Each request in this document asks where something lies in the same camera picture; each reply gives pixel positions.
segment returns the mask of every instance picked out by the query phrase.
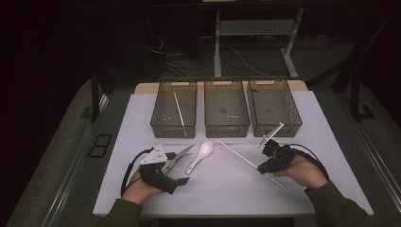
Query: white tabletop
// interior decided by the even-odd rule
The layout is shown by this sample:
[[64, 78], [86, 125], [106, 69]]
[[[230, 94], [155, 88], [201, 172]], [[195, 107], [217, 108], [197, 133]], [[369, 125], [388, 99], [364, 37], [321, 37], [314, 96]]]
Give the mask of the white tabletop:
[[[323, 162], [342, 194], [355, 201], [368, 214], [373, 214], [313, 92], [292, 94], [304, 124], [293, 138], [273, 139], [282, 145], [296, 143], [310, 148]], [[144, 203], [143, 218], [295, 217], [314, 214], [304, 187], [287, 177], [278, 178], [286, 188], [278, 187], [221, 145], [218, 139], [205, 137], [203, 93], [198, 94], [195, 139], [155, 138], [150, 119], [156, 96], [131, 96], [99, 191], [95, 215], [108, 214], [115, 199], [120, 198], [120, 186], [127, 166], [140, 151], [162, 144], [166, 152], [179, 152], [189, 145], [195, 145], [189, 151], [192, 154], [183, 157], [169, 174], [169, 177], [178, 179], [188, 176], [185, 170], [195, 159], [201, 143], [206, 140], [212, 141], [215, 149], [198, 163], [189, 175], [187, 185], [177, 187], [172, 195], [163, 193], [152, 197]], [[256, 147], [261, 138], [253, 137], [252, 127], [245, 138], [220, 140], [257, 166], [267, 160], [267, 156], [261, 153], [262, 149]]]

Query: white chopstick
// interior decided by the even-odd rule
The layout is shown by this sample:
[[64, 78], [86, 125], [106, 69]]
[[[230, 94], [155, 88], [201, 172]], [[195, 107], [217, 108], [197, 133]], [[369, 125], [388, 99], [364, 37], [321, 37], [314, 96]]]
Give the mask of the white chopstick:
[[180, 109], [180, 105], [178, 104], [178, 99], [177, 99], [177, 95], [174, 93], [174, 97], [176, 99], [176, 104], [177, 104], [177, 109], [178, 109], [178, 114], [180, 115], [180, 119], [181, 119], [181, 125], [183, 126], [183, 134], [186, 137], [186, 131], [185, 131], [185, 127], [183, 125], [183, 116], [181, 115], [181, 109]]
[[[245, 162], [247, 162], [249, 165], [253, 166], [254, 168], [257, 168], [256, 165], [254, 165], [253, 163], [251, 163], [248, 159], [242, 157], [242, 155], [240, 155], [239, 153], [237, 153], [235, 150], [233, 150], [232, 148], [228, 147], [226, 144], [224, 144], [223, 142], [221, 142], [220, 140], [218, 140], [224, 147], [226, 147], [227, 149], [229, 149], [230, 151], [232, 151], [234, 154], [238, 155], [238, 157], [240, 157], [241, 159], [243, 159]], [[281, 188], [286, 188], [282, 183], [280, 183], [279, 181], [277, 181], [274, 176], [272, 176], [269, 173], [263, 174], [264, 176], [268, 177], [272, 182], [274, 182], [277, 186], [281, 187]]]

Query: storage box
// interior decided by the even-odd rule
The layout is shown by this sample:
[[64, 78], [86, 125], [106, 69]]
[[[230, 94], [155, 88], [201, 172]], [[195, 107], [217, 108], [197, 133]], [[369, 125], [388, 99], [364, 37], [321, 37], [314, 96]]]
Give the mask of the storage box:
[[253, 136], [266, 135], [279, 123], [284, 127], [275, 134], [278, 137], [294, 137], [301, 128], [303, 123], [285, 79], [249, 77], [247, 98]]
[[204, 123], [207, 138], [247, 136], [250, 119], [240, 78], [205, 79]]
[[150, 121], [154, 136], [156, 138], [195, 138], [196, 107], [196, 81], [160, 82]]

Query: white spoon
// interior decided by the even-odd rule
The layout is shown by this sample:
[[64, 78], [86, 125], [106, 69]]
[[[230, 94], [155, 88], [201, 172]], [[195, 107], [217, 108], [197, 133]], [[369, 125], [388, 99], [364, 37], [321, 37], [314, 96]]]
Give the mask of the white spoon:
[[195, 165], [205, 157], [207, 157], [212, 151], [215, 146], [211, 141], [206, 141], [200, 146], [200, 151], [198, 151], [198, 156], [189, 166], [189, 168], [185, 171], [186, 174], [191, 174], [192, 170], [194, 169]]

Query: sleeve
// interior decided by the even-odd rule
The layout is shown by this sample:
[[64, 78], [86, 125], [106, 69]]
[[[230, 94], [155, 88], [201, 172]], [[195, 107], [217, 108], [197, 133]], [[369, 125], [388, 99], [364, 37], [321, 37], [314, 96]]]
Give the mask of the sleeve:
[[305, 192], [315, 207], [319, 226], [373, 226], [366, 211], [356, 202], [344, 198], [332, 182]]
[[115, 200], [110, 213], [102, 218], [96, 227], [131, 227], [140, 226], [139, 217], [142, 206], [121, 199]]

